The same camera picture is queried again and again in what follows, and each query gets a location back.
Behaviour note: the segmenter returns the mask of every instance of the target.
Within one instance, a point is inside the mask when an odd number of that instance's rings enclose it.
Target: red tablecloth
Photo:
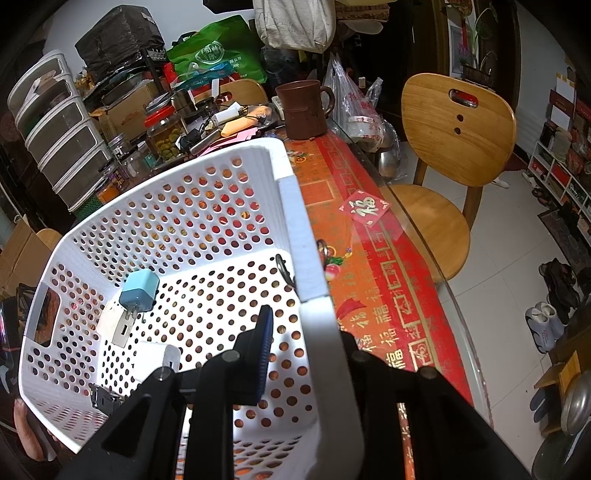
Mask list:
[[[382,198],[348,146],[328,132],[287,140],[316,239],[333,255],[330,293],[342,328],[397,368],[436,367],[472,402],[464,367],[425,261],[388,211],[371,227],[339,211],[355,191]]]

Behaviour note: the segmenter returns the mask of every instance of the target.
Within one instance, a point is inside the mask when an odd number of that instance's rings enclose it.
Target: stainless steel bowl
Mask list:
[[[560,428],[576,435],[591,416],[591,371],[587,370],[570,382],[562,405]]]

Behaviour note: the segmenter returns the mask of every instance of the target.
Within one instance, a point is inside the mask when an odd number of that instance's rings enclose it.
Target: chair seat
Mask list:
[[[455,277],[470,251],[470,229],[460,210],[444,196],[425,187],[394,185],[391,188],[423,236],[445,279]],[[422,246],[420,239],[411,240]],[[418,250],[425,256],[424,249]],[[433,262],[427,259],[427,265],[433,281],[441,282]]]

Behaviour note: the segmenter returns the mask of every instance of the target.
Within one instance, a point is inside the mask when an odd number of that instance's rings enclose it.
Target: human hand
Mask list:
[[[28,412],[29,409],[24,401],[20,398],[14,401],[14,410],[12,414],[22,448],[25,450],[27,456],[37,462],[42,462],[45,459],[45,454],[43,453],[39,440],[37,440],[35,433],[27,421]]]

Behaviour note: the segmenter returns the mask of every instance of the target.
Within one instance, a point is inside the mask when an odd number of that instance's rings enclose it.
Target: blue phone charger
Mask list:
[[[158,275],[148,268],[130,273],[123,285],[119,303],[129,312],[149,312],[152,310],[159,282]]]

